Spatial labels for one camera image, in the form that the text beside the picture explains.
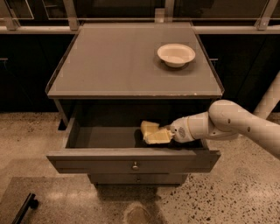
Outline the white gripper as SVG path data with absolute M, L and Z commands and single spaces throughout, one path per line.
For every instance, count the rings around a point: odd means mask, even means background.
M 144 137 L 147 144 L 168 144 L 172 139 L 178 143 L 194 141 L 188 125 L 188 116 L 176 119 L 165 125 L 166 129 L 159 129 Z

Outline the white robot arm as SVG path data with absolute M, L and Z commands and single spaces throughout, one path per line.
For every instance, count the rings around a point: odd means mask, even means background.
M 178 143 L 197 139 L 222 141 L 244 135 L 275 158 L 280 158 L 280 125 L 268 120 L 279 101 L 280 74 L 252 113 L 233 101 L 218 100 L 211 104 L 208 111 L 179 118 L 165 127 L 143 121 L 143 140 L 147 144 L 167 144 L 172 140 Z

